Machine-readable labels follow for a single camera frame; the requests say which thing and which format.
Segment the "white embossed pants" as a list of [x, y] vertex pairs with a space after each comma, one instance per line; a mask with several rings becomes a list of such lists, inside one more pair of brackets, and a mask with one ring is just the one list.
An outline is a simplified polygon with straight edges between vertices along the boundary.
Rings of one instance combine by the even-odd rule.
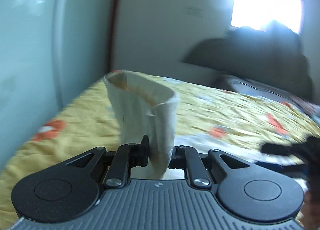
[[132, 176], [163, 178], [174, 147], [178, 93], [131, 71], [105, 75], [104, 84], [119, 124], [120, 143], [139, 143], [144, 135], [149, 138], [148, 165], [135, 168]]

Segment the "yellow floral quilt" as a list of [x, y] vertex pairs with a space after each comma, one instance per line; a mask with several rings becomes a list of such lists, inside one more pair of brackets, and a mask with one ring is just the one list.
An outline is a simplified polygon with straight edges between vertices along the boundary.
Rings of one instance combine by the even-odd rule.
[[[264, 142], [285, 145], [319, 136], [316, 123], [290, 103], [166, 77], [149, 79], [178, 93], [176, 134], [198, 136], [191, 144], [201, 152], [213, 142], [258, 150]], [[109, 151], [119, 146], [119, 126], [103, 80], [85, 90], [55, 120], [59, 129], [49, 139], [25, 142], [1, 172], [1, 229], [17, 220], [11, 191], [20, 179], [95, 146]]]

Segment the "grey striped pillow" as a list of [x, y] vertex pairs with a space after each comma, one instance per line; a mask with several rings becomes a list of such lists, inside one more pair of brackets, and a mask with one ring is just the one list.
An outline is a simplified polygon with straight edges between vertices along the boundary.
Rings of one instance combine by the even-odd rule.
[[229, 74], [221, 74], [213, 82], [213, 87], [256, 97], [264, 97], [277, 102], [287, 102], [298, 107], [290, 92], [250, 79], [242, 79]]

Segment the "dark scalloped headboard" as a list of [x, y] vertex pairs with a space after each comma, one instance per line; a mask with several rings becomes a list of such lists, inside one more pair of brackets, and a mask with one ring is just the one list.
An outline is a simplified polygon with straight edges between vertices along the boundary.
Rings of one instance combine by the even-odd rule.
[[277, 21], [269, 23], [264, 32], [241, 27], [228, 32], [225, 38], [205, 39], [193, 46], [182, 62], [313, 99], [309, 63], [302, 53], [300, 35]]

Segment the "glass wardrobe sliding door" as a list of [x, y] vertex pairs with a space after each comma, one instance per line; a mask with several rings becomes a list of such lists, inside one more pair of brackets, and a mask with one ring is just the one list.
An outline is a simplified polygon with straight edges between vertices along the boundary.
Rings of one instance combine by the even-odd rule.
[[1, 166], [107, 72], [113, 0], [1, 0]]

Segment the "bright window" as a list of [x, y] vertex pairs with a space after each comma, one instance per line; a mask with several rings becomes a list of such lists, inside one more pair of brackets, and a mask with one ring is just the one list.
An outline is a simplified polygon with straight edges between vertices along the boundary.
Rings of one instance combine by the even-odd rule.
[[304, 0], [234, 0], [231, 26], [266, 31], [272, 21], [302, 31]]

